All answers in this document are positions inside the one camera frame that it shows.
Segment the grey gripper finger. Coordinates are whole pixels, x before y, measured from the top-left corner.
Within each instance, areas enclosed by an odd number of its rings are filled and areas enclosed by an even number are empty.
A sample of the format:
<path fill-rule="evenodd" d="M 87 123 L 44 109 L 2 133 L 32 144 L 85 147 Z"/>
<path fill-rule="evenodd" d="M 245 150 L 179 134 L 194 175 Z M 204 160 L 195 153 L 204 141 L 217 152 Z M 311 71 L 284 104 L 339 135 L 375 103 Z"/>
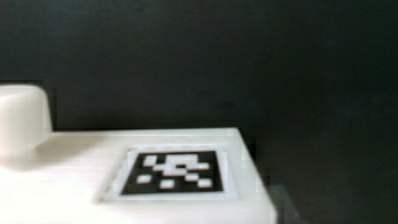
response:
<path fill-rule="evenodd" d="M 268 193 L 277 210 L 277 224 L 311 224 L 300 217 L 286 187 L 274 184 Z"/>

